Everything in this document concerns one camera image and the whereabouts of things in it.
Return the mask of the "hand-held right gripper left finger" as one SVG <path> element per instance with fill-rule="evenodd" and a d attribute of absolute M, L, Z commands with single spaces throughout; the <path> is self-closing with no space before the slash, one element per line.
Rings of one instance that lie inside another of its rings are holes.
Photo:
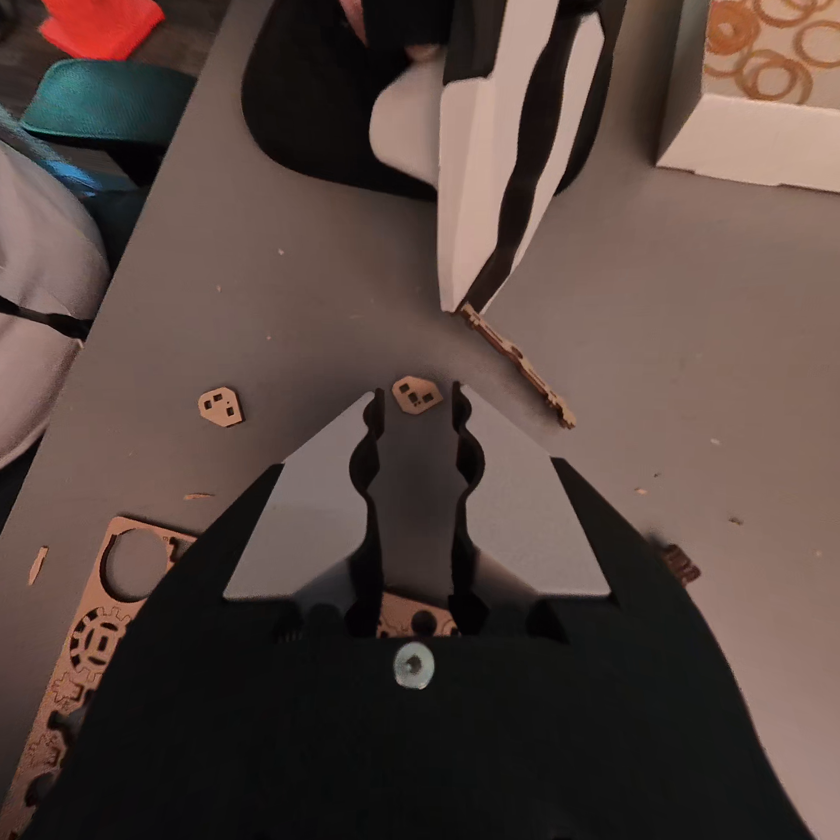
<path fill-rule="evenodd" d="M 228 602 L 335 608 L 355 636 L 373 636 L 384 594 L 371 485 L 385 426 L 381 388 L 365 392 L 289 455 L 227 583 Z"/>

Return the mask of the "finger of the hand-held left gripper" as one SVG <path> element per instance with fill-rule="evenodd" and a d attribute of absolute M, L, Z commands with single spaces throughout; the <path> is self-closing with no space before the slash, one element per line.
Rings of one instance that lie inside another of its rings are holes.
<path fill-rule="evenodd" d="M 508 59 L 488 78 L 451 81 L 439 104 L 437 282 L 455 312 L 498 241 L 501 200 L 518 153 L 534 62 Z"/>
<path fill-rule="evenodd" d="M 607 15 L 600 7 L 508 7 L 492 93 L 495 218 L 485 307 L 513 271 L 553 196 L 592 148 L 607 90 Z"/>

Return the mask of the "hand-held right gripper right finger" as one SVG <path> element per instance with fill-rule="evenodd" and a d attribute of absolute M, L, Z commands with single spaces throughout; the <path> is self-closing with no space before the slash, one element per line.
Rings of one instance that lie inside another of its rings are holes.
<path fill-rule="evenodd" d="M 462 634 L 490 614 L 527 622 L 553 599 L 612 594 L 550 453 L 471 386 L 451 392 L 456 468 L 465 482 L 455 508 L 448 603 Z"/>

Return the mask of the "long wooden strip part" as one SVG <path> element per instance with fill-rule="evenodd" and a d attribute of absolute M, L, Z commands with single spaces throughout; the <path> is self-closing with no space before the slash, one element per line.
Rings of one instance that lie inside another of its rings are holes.
<path fill-rule="evenodd" d="M 565 429 L 576 427 L 576 417 L 564 398 L 557 393 L 535 370 L 531 361 L 509 339 L 501 336 L 489 325 L 483 316 L 468 303 L 464 303 L 458 314 L 466 321 L 470 329 L 480 335 L 494 351 L 505 357 L 518 370 L 519 374 L 530 386 L 541 395 L 549 409 L 556 415 L 559 424 Z"/>

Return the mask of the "small wooden model part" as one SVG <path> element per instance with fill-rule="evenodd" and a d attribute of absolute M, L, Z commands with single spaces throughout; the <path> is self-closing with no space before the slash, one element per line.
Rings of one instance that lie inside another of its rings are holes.
<path fill-rule="evenodd" d="M 396 381 L 392 386 L 392 393 L 400 409 L 412 416 L 421 415 L 443 401 L 433 381 L 413 375 Z"/>
<path fill-rule="evenodd" d="M 238 395 L 228 386 L 219 386 L 201 394 L 197 404 L 201 417 L 219 427 L 232 427 L 245 420 Z"/>

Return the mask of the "laser-cut wooden parts sheet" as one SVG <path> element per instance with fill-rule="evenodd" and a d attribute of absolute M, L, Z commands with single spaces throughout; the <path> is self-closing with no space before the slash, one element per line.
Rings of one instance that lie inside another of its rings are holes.
<path fill-rule="evenodd" d="M 70 731 L 70 716 L 88 708 L 129 627 L 148 602 L 147 596 L 135 599 L 117 595 L 106 580 L 110 554 L 117 543 L 133 533 L 143 535 L 142 562 L 163 564 L 164 574 L 181 562 L 197 541 L 191 534 L 138 519 L 116 517 L 109 522 L 97 557 L 89 563 L 79 605 L 7 789 L 2 838 L 20 838 L 30 824 L 39 800 L 38 781 L 58 779 L 75 738 Z M 161 646 L 144 650 L 134 692 L 169 690 L 186 703 L 189 711 L 209 711 L 219 697 L 244 687 L 245 672 L 239 667 L 229 674 L 219 671 L 222 642 L 231 644 L 235 639 L 216 635 L 217 641 L 212 643 L 208 613 L 186 607 L 185 595 L 177 604 L 171 635 L 163 638 Z"/>

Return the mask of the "person's left hand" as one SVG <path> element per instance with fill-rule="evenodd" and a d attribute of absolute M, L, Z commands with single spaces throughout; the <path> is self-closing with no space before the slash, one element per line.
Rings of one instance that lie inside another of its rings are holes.
<path fill-rule="evenodd" d="M 362 1 L 339 1 L 339 5 L 351 30 L 358 40 L 367 47 L 369 42 L 365 31 Z M 432 60 L 441 52 L 442 48 L 441 45 L 436 44 L 409 45 L 404 48 L 404 51 L 409 60 L 417 63 Z"/>

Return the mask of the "dark brown wooden block assembly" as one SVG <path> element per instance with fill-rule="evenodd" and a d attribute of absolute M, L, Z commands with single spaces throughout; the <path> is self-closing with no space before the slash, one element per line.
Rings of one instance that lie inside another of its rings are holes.
<path fill-rule="evenodd" d="M 700 578 L 700 568 L 678 544 L 670 543 L 664 546 L 659 554 L 669 572 L 684 588 Z"/>

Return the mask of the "white cardboard box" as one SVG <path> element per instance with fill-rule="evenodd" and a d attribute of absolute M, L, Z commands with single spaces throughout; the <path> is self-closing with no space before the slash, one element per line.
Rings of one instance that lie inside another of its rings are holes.
<path fill-rule="evenodd" d="M 656 164 L 838 193 L 839 2 L 683 2 Z"/>

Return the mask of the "person's grey clothing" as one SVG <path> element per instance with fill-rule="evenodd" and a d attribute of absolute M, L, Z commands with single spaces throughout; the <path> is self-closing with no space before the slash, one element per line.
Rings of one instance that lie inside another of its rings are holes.
<path fill-rule="evenodd" d="M 79 339 L 50 316 L 93 320 L 112 273 L 92 217 L 60 182 L 6 143 L 1 150 L 1 467 L 44 433 Z"/>

